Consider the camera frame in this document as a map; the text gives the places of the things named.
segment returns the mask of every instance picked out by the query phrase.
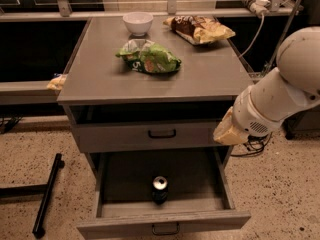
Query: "green chip bag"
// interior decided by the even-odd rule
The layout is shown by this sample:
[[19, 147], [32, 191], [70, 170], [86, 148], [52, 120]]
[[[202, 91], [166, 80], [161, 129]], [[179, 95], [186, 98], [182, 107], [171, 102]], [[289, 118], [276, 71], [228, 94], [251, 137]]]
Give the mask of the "green chip bag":
[[178, 71], [181, 60], [163, 46], [146, 39], [132, 39], [116, 54], [135, 71], [157, 74]]

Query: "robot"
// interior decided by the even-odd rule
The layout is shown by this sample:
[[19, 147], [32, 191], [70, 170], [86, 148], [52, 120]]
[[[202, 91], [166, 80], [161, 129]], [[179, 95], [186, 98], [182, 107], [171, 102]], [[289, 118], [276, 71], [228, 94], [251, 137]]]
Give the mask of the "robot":
[[264, 137], [291, 115], [320, 105], [320, 27], [287, 37], [277, 52], [277, 67], [248, 86], [213, 133], [222, 145]]

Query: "closed drawer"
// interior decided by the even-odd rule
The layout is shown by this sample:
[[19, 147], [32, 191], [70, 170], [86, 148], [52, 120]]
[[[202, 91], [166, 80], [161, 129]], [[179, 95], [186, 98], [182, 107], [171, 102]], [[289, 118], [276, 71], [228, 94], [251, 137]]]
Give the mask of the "closed drawer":
[[[167, 200], [152, 200], [152, 180], [165, 176]], [[105, 153], [100, 156], [90, 221], [77, 226], [85, 239], [241, 228], [215, 148]]]
[[85, 124], [72, 128], [83, 153], [204, 147], [213, 141], [216, 121]]

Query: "drawer handle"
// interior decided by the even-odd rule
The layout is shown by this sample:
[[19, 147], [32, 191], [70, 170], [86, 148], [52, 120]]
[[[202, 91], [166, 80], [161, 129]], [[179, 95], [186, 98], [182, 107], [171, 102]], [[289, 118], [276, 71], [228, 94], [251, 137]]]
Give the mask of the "drawer handle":
[[177, 136], [177, 131], [176, 129], [172, 130], [172, 134], [170, 135], [155, 135], [154, 133], [152, 133], [152, 131], [148, 131], [148, 136], [151, 139], [170, 139], [170, 138], [174, 138]]
[[177, 223], [177, 229], [175, 231], [172, 232], [157, 232], [156, 231], [156, 226], [154, 224], [152, 224], [152, 233], [155, 236], [169, 236], [169, 235], [175, 235], [178, 234], [180, 232], [180, 225], [179, 223]]

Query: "cork floor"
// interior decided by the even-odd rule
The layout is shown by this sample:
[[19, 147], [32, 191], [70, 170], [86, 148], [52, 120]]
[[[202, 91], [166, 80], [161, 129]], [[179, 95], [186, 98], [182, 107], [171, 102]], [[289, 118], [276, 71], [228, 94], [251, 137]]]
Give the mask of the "cork floor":
[[[250, 211], [241, 230], [137, 237], [128, 240], [320, 239], [320, 133], [286, 140], [273, 134], [262, 155], [231, 157], [226, 177], [236, 209]], [[236, 146], [233, 153], [243, 152]], [[63, 154], [43, 239], [83, 239], [78, 222], [91, 218], [95, 178], [65, 116], [30, 117], [0, 135], [0, 187], [46, 183], [56, 153]], [[41, 195], [0, 199], [0, 239], [34, 239]]]

